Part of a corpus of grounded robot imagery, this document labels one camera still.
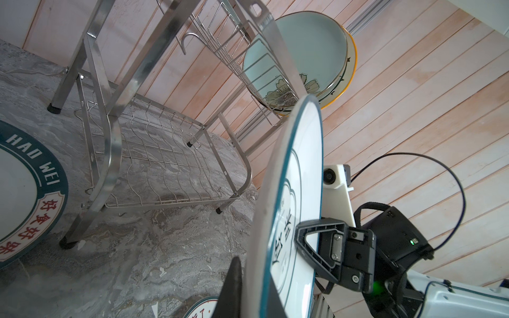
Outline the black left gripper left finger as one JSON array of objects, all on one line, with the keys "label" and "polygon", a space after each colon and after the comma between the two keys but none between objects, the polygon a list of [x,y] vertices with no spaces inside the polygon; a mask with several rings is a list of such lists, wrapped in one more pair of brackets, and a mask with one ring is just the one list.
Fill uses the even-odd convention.
[{"label": "black left gripper left finger", "polygon": [[212,318],[239,318],[243,288],[242,267],[239,257],[230,263]]}]

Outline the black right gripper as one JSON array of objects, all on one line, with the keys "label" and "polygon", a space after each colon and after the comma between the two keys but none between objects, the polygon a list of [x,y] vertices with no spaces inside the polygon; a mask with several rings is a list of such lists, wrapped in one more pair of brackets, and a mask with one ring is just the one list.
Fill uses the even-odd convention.
[{"label": "black right gripper", "polygon": [[[410,283],[408,270],[433,259],[433,247],[394,206],[376,207],[380,215],[364,225],[362,210],[340,209],[334,219],[299,223],[297,251],[320,278],[362,293],[373,317],[415,317],[424,307],[424,293]],[[348,226],[371,233],[374,246],[354,246],[345,253]]]}]

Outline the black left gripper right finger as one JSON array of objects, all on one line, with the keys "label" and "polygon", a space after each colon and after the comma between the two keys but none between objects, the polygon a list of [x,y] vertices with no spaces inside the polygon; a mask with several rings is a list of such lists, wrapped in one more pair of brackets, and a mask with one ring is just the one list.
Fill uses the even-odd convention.
[{"label": "black left gripper right finger", "polygon": [[274,280],[271,278],[269,280],[269,295],[266,306],[266,318],[287,318],[286,313],[284,311],[284,307],[280,300],[280,297],[277,292],[277,288],[274,284]]}]

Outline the orange sunburst plate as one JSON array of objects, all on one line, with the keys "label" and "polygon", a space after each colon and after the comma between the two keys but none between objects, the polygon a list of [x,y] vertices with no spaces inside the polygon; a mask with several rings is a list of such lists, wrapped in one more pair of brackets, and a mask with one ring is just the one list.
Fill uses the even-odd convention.
[{"label": "orange sunburst plate", "polygon": [[218,300],[219,298],[217,296],[209,296],[201,299],[189,308],[184,318],[211,318]]}]

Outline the white plate with flower outline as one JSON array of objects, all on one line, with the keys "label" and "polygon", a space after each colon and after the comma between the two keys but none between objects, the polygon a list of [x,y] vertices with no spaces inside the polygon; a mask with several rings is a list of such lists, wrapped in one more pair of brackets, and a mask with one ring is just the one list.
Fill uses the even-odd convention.
[{"label": "white plate with flower outline", "polygon": [[299,255],[295,227],[321,217],[322,115],[315,96],[301,98],[274,144],[255,205],[245,265],[241,317],[265,317],[272,278],[287,317],[309,317],[314,269]]}]

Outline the cat and stars orange-rim plate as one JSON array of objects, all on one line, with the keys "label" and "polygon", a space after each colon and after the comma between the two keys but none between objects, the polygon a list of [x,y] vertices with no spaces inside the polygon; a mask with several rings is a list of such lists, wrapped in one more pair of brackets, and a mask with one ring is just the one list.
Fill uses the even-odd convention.
[{"label": "cat and stars orange-rim plate", "polygon": [[299,11],[277,19],[277,26],[309,94],[322,109],[345,93],[357,67],[357,48],[335,19]]}]

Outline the pale green plate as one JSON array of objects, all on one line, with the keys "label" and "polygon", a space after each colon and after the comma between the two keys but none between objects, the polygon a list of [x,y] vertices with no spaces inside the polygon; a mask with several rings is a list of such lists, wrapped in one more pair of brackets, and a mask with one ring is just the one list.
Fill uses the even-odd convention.
[{"label": "pale green plate", "polygon": [[[306,91],[326,107],[347,88],[355,72],[356,48],[351,35],[333,18],[300,11],[276,21]],[[297,99],[260,36],[244,55],[243,72],[255,97],[276,113],[289,113]]]}]

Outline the dark-rim lettered white plate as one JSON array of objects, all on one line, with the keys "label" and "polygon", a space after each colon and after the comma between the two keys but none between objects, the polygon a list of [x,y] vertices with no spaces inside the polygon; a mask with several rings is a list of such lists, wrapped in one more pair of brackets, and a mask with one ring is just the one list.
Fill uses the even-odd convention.
[{"label": "dark-rim lettered white plate", "polygon": [[33,136],[1,122],[2,268],[49,234],[68,196],[68,180],[57,157]]}]

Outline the cream plate with berry sprigs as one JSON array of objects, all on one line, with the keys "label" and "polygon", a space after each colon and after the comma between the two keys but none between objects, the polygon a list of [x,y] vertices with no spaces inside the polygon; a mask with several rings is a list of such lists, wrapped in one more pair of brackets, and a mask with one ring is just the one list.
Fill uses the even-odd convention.
[{"label": "cream plate with berry sprigs", "polygon": [[319,98],[319,105],[322,109],[330,106],[345,93],[354,78],[357,68],[357,47],[355,41],[347,29],[343,26],[341,27],[347,40],[347,57],[343,69],[333,83],[332,88],[325,97]]}]

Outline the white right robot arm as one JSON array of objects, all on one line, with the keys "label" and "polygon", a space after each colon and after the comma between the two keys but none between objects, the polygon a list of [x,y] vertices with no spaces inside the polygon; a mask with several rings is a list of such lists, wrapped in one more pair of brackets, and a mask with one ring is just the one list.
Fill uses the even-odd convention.
[{"label": "white right robot arm", "polygon": [[297,251],[327,280],[327,294],[342,286],[363,295],[373,317],[507,317],[508,289],[476,288],[413,271],[432,260],[436,249],[394,206],[368,202],[380,215],[363,225],[323,218],[299,223]]}]

